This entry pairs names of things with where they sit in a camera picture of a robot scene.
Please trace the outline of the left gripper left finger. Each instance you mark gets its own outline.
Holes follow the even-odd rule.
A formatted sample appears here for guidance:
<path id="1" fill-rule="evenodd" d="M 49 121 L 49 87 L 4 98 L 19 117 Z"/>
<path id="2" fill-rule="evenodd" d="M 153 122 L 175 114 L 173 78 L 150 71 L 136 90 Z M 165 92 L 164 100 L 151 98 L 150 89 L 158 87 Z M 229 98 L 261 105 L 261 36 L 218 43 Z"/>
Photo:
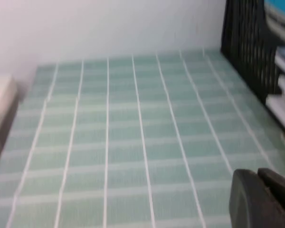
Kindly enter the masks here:
<path id="1" fill-rule="evenodd" d="M 233 173 L 229 214 L 233 228 L 277 228 L 279 215 L 266 185 L 253 171 Z"/>

